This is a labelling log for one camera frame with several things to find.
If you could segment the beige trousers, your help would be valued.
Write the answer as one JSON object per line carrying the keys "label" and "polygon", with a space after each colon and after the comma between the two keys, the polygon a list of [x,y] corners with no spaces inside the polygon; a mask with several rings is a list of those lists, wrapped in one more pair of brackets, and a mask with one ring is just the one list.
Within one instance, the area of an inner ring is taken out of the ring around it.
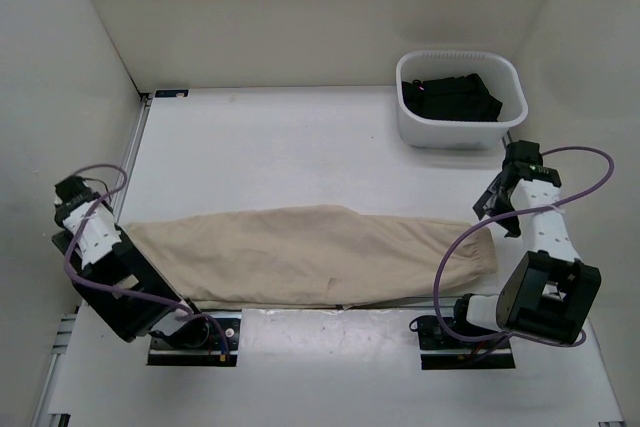
{"label": "beige trousers", "polygon": [[498,267],[489,229],[320,205],[136,222],[125,231],[202,309],[352,307],[459,289]]}

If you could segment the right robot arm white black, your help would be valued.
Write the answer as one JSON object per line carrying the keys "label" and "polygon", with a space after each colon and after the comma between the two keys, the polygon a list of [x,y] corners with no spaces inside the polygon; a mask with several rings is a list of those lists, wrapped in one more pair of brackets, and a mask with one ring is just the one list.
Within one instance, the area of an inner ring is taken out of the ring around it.
{"label": "right robot arm white black", "polygon": [[[501,172],[473,210],[482,220],[545,207],[560,200],[560,188],[558,171],[543,165],[537,143],[512,142]],[[523,241],[524,256],[498,295],[467,294],[456,302],[450,337],[464,347],[499,331],[573,344],[600,288],[599,270],[581,260],[554,208],[498,224]]]}

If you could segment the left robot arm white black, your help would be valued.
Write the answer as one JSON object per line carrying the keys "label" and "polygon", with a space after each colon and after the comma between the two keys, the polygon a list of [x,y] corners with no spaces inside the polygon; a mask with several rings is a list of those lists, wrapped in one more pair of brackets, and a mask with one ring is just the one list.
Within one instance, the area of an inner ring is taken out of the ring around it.
{"label": "left robot arm white black", "polygon": [[[82,217],[99,198],[99,193],[77,175],[57,183],[55,193],[54,222],[60,231],[52,236],[52,243],[61,253],[66,253]],[[71,253],[70,264],[86,281],[163,297],[184,307],[188,305],[116,224],[113,210],[105,201],[87,221]],[[184,314],[165,304],[126,296],[119,291],[100,291],[76,281],[72,285],[126,342],[150,335],[173,348],[188,349],[202,346],[210,334],[209,322],[196,313]]]}

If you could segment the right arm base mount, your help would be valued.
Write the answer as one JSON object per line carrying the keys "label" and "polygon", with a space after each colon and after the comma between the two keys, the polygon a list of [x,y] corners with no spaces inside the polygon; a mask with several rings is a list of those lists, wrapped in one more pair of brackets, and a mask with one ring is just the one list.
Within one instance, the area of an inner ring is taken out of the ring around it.
{"label": "right arm base mount", "polygon": [[409,323],[418,337],[421,369],[500,370],[516,367],[509,340],[466,342],[451,337],[434,315],[423,315]]}

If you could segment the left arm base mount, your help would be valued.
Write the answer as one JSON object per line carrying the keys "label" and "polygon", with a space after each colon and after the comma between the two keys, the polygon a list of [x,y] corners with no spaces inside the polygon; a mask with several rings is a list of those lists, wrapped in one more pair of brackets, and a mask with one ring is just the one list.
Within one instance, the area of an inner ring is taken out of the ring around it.
{"label": "left arm base mount", "polygon": [[238,361],[242,314],[239,311],[211,312],[222,332],[211,320],[198,319],[172,335],[151,334],[147,354],[149,366],[235,367]]}

